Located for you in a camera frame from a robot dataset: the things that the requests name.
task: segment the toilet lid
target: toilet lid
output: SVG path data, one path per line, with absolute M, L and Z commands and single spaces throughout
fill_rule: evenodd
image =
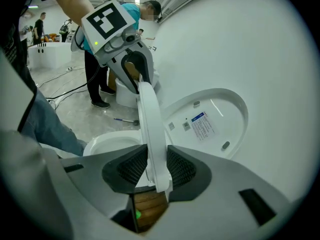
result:
M 169 188 L 167 170 L 167 144 L 165 128 L 162 122 L 159 103 L 154 89 L 148 82 L 139 82 L 139 98 L 137 101 L 142 142 L 147 144 L 151 174 L 149 180 L 155 184 L 157 192 Z

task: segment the floor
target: floor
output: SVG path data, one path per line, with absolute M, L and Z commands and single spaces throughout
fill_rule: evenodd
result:
M 79 51 L 72 53 L 70 63 L 58 69 L 32 68 L 30 73 L 39 90 L 48 98 L 61 95 L 85 84 L 87 80 L 84 67 L 84 53 Z M 114 120 L 114 118 L 139 119 L 137 109 L 116 103 L 116 95 L 111 96 L 101 93 L 101 98 L 111 105 L 108 109 L 101 109 L 91 106 L 86 86 L 75 90 L 73 93 L 56 98 L 55 103 L 51 101 L 50 104 L 53 108 L 56 108 L 56 113 L 61 122 L 71 128 L 78 139 L 89 142 L 101 134 L 121 130 L 138 130 L 140 128 L 129 122 Z

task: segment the person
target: person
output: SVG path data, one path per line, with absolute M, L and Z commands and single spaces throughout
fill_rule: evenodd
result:
M 139 31 L 138 31 L 138 35 L 142 37 L 143 32 L 144 32 L 144 30 L 142 28 L 140 28 Z M 142 40 L 145 40 L 145 39 L 147 39 L 147 40 L 155 40 L 156 38 L 155 37 L 154 38 L 146 37 L 146 38 L 141 38 L 141 39 Z
M 64 22 L 64 26 L 66 26 L 65 27 L 65 33 L 61 34 L 61 38 L 62 38 L 62 42 L 63 43 L 65 43 L 66 40 L 67 40 L 67 36 L 68 36 L 68 34 L 70 32 L 69 29 L 70 29 L 71 23 L 72 23 L 71 19 L 67 20 L 67 24 L 66 24 L 66 22 Z
M 45 35 L 44 30 L 44 19 L 46 18 L 46 13 L 43 12 L 34 24 L 34 36 L 33 36 L 33 45 L 41 44 L 41 37 Z
M 27 0 L 14 0 L 15 5 L 2 14 L 5 21 L 2 22 L 2 35 L 0 36 L 0 52 L 3 52 L 8 62 L 14 68 L 19 77 L 33 92 L 33 98 L 28 105 L 18 131 L 35 141 L 66 152 L 82 156 L 86 143 L 76 138 L 76 135 L 67 126 L 62 124 L 49 102 L 37 89 L 23 58 L 23 49 L 20 42 L 18 25 L 19 17 L 28 8 Z M 56 0 L 63 12 L 70 19 L 81 26 L 81 18 L 94 10 L 89 0 Z M 3 7 L 12 3 L 12 0 L 1 0 Z M 16 94 L 16 102 L 19 103 L 19 93 Z
M 146 1 L 140 5 L 134 3 L 124 3 L 122 4 L 124 9 L 133 17 L 135 23 L 133 27 L 136 31 L 139 29 L 139 19 L 145 21 L 154 21 L 158 15 L 161 13 L 161 5 L 158 1 L 150 0 Z M 89 81 L 95 74 L 99 67 L 99 63 L 93 55 L 88 41 L 85 39 L 84 42 L 84 66 L 85 66 L 85 76 L 86 80 Z M 101 109 L 107 109 L 110 104 L 104 102 L 99 95 L 99 86 L 102 93 L 109 95 L 114 95 L 115 91 L 108 87 L 107 85 L 107 71 L 108 66 L 100 67 L 95 78 L 88 83 L 88 91 L 91 98 L 91 105 Z
M 27 64 L 28 58 L 28 44 L 27 44 L 27 34 L 32 30 L 30 26 L 26 25 L 26 21 L 31 19 L 35 14 L 29 10 L 27 10 L 19 19 L 19 35 L 20 35 L 20 42 L 23 49 L 23 57 L 24 62 Z

